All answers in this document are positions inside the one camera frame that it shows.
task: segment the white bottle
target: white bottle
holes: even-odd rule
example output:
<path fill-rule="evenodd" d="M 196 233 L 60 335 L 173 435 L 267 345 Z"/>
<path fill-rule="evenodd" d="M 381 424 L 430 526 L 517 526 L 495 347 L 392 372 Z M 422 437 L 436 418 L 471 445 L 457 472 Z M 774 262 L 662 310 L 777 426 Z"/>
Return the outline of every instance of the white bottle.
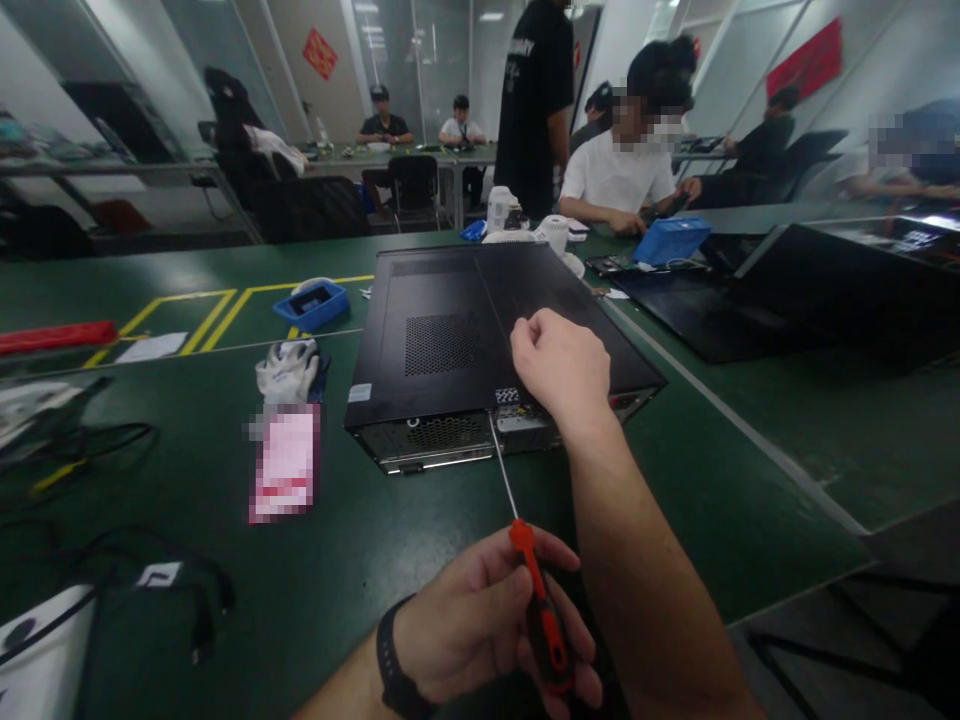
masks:
<path fill-rule="evenodd" d="M 487 198 L 487 232 L 503 230 L 503 223 L 510 214 L 510 203 L 516 198 L 505 185 L 497 185 Z"/>
<path fill-rule="evenodd" d="M 320 133 L 320 147 L 329 147 L 330 146 L 330 136 L 327 135 L 327 128 L 323 124 L 323 120 L 317 118 L 317 132 Z"/>

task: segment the blue plastic tray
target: blue plastic tray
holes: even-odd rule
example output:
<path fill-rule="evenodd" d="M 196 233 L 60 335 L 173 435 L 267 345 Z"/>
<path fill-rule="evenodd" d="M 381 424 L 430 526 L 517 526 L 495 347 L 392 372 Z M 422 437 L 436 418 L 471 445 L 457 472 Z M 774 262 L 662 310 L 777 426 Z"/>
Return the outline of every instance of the blue plastic tray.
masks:
<path fill-rule="evenodd" d="M 713 227 L 701 218 L 657 220 L 633 252 L 633 261 L 658 267 L 671 260 L 686 260 L 710 237 Z"/>
<path fill-rule="evenodd" d="M 309 300 L 310 294 L 315 292 L 318 287 L 323 286 L 330 294 L 327 300 Z M 307 307 L 303 313 L 297 312 L 297 305 L 307 300 Z M 347 291 L 339 285 L 332 282 L 321 280 L 316 285 L 311 285 L 303 292 L 284 298 L 273 306 L 273 311 L 286 320 L 294 327 L 303 332 L 312 333 L 317 328 L 327 324 L 338 315 L 342 315 L 350 309 L 350 299 L 347 297 Z"/>

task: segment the white t-shirt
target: white t-shirt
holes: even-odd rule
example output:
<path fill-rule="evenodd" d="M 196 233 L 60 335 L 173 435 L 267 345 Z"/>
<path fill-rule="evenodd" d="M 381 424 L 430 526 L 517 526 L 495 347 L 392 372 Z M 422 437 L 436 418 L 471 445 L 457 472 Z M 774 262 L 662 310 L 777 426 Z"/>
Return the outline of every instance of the white t-shirt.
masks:
<path fill-rule="evenodd" d="M 636 213 L 648 195 L 654 203 L 673 195 L 677 187 L 670 153 L 641 144 L 633 147 L 617 149 L 610 130 L 585 142 L 567 164 L 560 197 Z"/>
<path fill-rule="evenodd" d="M 466 131 L 467 137 L 474 137 L 475 135 L 483 135 L 483 131 L 480 129 L 480 126 L 477 125 L 473 120 L 467 120 L 466 125 L 461 125 L 457 122 L 456 118 L 449 118 L 440 128 L 440 132 L 444 135 L 452 135 L 455 137 L 462 137 L 464 131 Z"/>
<path fill-rule="evenodd" d="M 887 156 L 886 162 L 894 161 L 893 156 Z M 886 167 L 870 167 L 870 148 L 867 145 L 851 150 L 832 163 L 827 165 L 819 175 L 814 177 L 800 193 L 801 200 L 847 200 L 850 195 L 841 183 L 850 178 L 866 175 L 873 185 L 883 185 L 904 175 L 909 175 L 906 167 L 887 165 Z"/>
<path fill-rule="evenodd" d="M 297 177 L 303 176 L 303 171 L 306 169 L 306 164 L 303 161 L 303 155 L 287 145 L 279 135 L 272 133 L 269 130 L 261 130 L 260 128 L 251 127 L 250 125 L 244 125 L 244 127 L 247 129 L 247 134 L 250 136 L 251 150 L 253 150 L 255 153 L 260 153 L 261 155 L 266 156 L 266 158 L 271 162 L 273 161 L 273 154 L 278 152 L 283 155 L 285 159 L 290 161 L 290 164 L 293 165 L 293 169 L 297 172 Z"/>

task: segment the white work glove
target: white work glove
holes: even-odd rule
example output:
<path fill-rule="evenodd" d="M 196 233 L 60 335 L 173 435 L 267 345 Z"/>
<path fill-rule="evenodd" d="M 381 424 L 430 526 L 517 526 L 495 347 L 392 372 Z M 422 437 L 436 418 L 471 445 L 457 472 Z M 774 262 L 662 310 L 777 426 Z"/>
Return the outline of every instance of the white work glove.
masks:
<path fill-rule="evenodd" d="M 314 341 L 299 343 L 280 355 L 276 343 L 267 359 L 257 363 L 257 387 L 266 405 L 296 405 L 307 401 L 310 385 L 317 376 L 320 356 Z"/>

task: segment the orange screwdriver handle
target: orange screwdriver handle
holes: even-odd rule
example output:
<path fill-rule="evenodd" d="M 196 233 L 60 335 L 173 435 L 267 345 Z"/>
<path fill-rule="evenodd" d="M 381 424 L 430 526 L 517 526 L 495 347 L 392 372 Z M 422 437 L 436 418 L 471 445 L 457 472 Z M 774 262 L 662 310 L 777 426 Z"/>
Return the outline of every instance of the orange screwdriver handle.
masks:
<path fill-rule="evenodd" d="M 533 578 L 533 597 L 527 606 L 527 634 L 540 678 L 551 693 L 565 695 L 573 688 L 573 661 L 563 621 L 533 551 L 533 528 L 517 518 L 510 526 L 510 540 Z"/>

